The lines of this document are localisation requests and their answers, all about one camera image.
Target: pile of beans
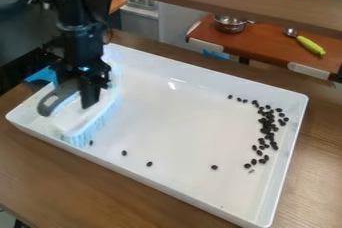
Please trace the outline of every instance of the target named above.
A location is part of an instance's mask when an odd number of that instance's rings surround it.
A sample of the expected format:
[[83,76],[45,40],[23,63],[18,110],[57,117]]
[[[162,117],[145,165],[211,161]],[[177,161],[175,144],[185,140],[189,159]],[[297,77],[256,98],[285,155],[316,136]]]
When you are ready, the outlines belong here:
[[[228,99],[234,99],[233,95],[229,95]],[[238,102],[248,103],[247,99],[242,100],[241,98],[236,99]],[[266,164],[270,157],[266,154],[267,151],[278,151],[279,146],[275,141],[275,134],[279,131],[279,126],[286,126],[287,122],[290,120],[283,113],[281,108],[273,109],[270,105],[261,106],[257,100],[253,100],[251,104],[256,108],[258,114],[260,114],[260,119],[258,122],[261,125],[260,132],[263,137],[259,138],[251,149],[255,153],[255,158],[253,158],[249,163],[244,164],[244,168],[251,169],[253,166],[259,164]]]

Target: metal bowl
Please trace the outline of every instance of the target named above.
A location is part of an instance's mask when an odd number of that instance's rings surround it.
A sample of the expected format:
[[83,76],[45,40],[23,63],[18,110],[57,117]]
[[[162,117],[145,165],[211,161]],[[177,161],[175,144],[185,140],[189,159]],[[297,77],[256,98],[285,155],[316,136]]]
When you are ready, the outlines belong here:
[[215,27],[224,33],[239,33],[245,30],[247,20],[233,16],[215,15]]

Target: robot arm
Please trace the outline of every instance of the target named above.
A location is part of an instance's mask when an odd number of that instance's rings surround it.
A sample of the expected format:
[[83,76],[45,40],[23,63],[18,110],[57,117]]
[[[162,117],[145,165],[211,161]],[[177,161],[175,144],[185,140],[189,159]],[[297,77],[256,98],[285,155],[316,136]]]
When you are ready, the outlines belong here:
[[[27,3],[19,0],[0,12],[15,11]],[[57,27],[61,32],[58,39],[62,57],[53,65],[58,86],[38,106],[38,111],[49,116],[65,98],[80,92],[82,108],[86,109],[99,101],[101,88],[109,84],[110,66],[101,60],[103,54],[103,23],[99,22],[87,6],[86,0],[44,0],[57,11]]]

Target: blue object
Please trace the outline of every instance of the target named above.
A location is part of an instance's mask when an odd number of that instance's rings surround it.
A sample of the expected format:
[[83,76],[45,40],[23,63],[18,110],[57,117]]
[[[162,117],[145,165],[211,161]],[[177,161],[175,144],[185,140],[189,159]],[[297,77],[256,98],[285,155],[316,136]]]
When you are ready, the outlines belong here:
[[49,67],[45,67],[39,72],[32,74],[31,76],[27,77],[24,81],[32,82],[35,80],[46,80],[49,82],[53,82],[53,84],[55,85],[58,84],[56,73],[53,70],[51,70]]
[[218,59],[224,59],[224,60],[229,60],[229,54],[223,53],[223,52],[215,52],[215,51],[209,51],[206,49],[203,49],[203,55],[207,57],[214,57]]

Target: white tray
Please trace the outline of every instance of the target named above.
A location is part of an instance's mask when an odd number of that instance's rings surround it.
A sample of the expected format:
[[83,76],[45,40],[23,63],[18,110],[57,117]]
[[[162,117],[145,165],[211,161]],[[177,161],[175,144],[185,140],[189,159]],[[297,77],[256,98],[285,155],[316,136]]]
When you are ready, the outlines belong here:
[[[122,100],[88,148],[28,129],[35,113],[26,100],[6,117],[19,129],[131,177],[242,227],[269,227],[308,98],[305,95],[213,72],[111,44],[106,58],[121,69]],[[260,114],[227,95],[280,107],[290,118],[276,135],[279,151],[248,173],[261,137]],[[146,163],[152,161],[152,167]],[[217,165],[218,170],[211,169]]]

